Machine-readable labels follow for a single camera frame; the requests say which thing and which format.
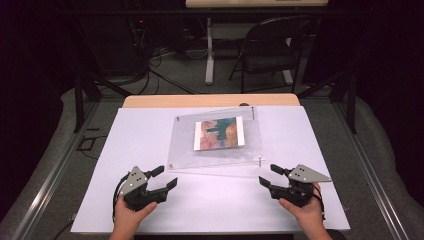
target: colorful painting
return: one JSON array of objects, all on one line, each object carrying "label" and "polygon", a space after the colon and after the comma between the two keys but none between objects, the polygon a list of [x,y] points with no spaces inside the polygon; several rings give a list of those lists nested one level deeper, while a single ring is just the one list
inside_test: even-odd
[{"label": "colorful painting", "polygon": [[196,122],[194,150],[234,148],[244,144],[242,117]]}]

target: metal bar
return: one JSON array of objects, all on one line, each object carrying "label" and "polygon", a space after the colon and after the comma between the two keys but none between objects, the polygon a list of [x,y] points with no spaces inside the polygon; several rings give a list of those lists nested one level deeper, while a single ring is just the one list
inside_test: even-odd
[{"label": "metal bar", "polygon": [[[87,124],[90,122],[94,113],[96,112],[99,104],[98,103],[89,103],[87,108],[87,121],[82,125],[82,129],[85,129]],[[74,134],[68,143],[67,149],[64,151],[60,161],[58,161],[50,171],[47,176],[46,181],[32,202],[28,212],[24,216],[21,221],[19,227],[16,229],[15,234],[12,237],[12,240],[25,240],[30,239],[31,234],[34,231],[35,227],[44,210],[47,207],[51,197],[53,196],[56,187],[58,186],[60,179],[66,171],[66,167],[68,166],[68,161],[70,155],[75,150],[78,143],[81,141],[83,137],[83,131],[80,131],[77,134]]]},{"label": "metal bar", "polygon": [[312,15],[317,17],[363,18],[369,10],[329,10],[319,8],[237,8],[237,9],[176,9],[176,10],[136,10],[136,11],[62,11],[55,14],[64,17],[143,17],[143,18],[210,18],[210,17],[248,17]]}]

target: clear acrylic frame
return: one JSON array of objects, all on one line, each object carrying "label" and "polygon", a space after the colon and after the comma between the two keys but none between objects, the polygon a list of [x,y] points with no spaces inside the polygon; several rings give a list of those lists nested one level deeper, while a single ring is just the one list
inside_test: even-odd
[{"label": "clear acrylic frame", "polygon": [[[242,119],[244,145],[194,150],[196,123],[226,118]],[[176,116],[167,170],[230,165],[263,160],[262,138],[255,106],[242,106],[194,115]]]}]

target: gray carpet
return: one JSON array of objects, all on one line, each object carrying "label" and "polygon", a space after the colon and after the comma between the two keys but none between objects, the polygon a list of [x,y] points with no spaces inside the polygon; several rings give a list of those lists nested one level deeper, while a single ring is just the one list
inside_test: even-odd
[{"label": "gray carpet", "polygon": [[[212,86],[203,82],[205,64],[198,59],[181,59],[174,55],[163,57],[161,64],[154,70],[170,79],[202,93],[238,93],[239,80],[228,82],[227,78],[234,64],[234,60],[220,60],[216,62],[215,79]],[[248,87],[262,84],[252,79]],[[275,84],[279,80],[278,74],[269,81]],[[138,93],[143,88],[145,80],[125,85],[124,88],[132,93]],[[111,90],[100,87],[104,98],[96,105],[92,119],[83,130],[81,138],[91,138],[94,141],[91,150],[77,151],[75,146],[69,154],[64,174],[44,211],[35,221],[30,239],[52,239],[69,221],[72,213],[79,209],[84,197],[91,174],[96,165],[96,158],[101,153],[103,144],[117,109],[122,105],[123,98]],[[287,92],[287,89],[276,89],[269,92]],[[169,82],[152,77],[143,94],[187,94]],[[27,214],[35,196],[48,178],[54,164],[63,157],[69,142],[75,135],[72,134],[75,124],[73,91],[63,96],[65,109],[52,142],[45,156],[40,161],[30,183],[22,192],[14,207],[0,225],[0,238],[11,239],[22,219]],[[339,197],[347,207],[346,215],[351,230],[344,232],[347,239],[396,239],[387,224],[381,206],[375,200],[375,193],[366,181],[361,167],[360,154],[352,143],[351,135],[346,130],[344,120],[338,115],[338,105],[330,104],[326,98],[302,100],[311,124],[315,131],[318,143],[332,175]],[[357,138],[360,140],[366,156],[369,158],[375,173],[381,182],[390,203],[393,203],[397,215],[405,228],[409,239],[420,239],[424,236],[424,210],[406,193],[403,183],[396,174],[394,157],[390,143],[378,120],[372,114],[366,103],[358,99],[357,104]],[[85,141],[82,148],[90,148],[92,142]],[[64,231],[59,239],[108,239],[108,236],[83,236]],[[295,239],[305,239],[303,234],[295,235]]]}]

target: white tabletop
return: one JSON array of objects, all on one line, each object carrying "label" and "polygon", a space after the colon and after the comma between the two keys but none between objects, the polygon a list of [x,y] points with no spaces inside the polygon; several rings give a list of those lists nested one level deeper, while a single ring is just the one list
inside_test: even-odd
[{"label": "white tabletop", "polygon": [[[137,165],[143,171],[166,165],[173,120],[177,115],[217,108],[120,109],[94,170],[72,227],[74,233],[110,233],[112,197],[119,180]],[[284,176],[272,172],[304,164],[331,177],[303,107],[258,106],[265,163],[165,171],[149,181],[148,189],[164,187],[178,177],[166,202],[146,218],[140,234],[248,234],[300,231],[294,217],[258,176],[287,186]],[[327,228],[350,229],[332,182],[321,183]]]}]

